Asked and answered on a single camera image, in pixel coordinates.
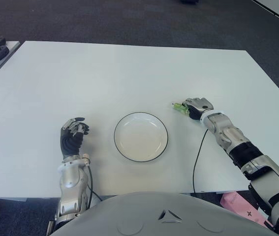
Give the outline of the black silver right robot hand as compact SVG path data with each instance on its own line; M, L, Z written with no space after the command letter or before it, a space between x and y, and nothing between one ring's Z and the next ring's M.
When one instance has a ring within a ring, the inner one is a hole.
M206 98L187 98L182 105L187 107L188 116L193 120L200 120L204 112L214 109Z

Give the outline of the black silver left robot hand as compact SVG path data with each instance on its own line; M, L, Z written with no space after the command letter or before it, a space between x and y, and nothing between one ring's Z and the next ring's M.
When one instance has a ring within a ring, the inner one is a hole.
M85 118L71 118L61 128L60 147L63 159L78 155L83 138L89 133Z

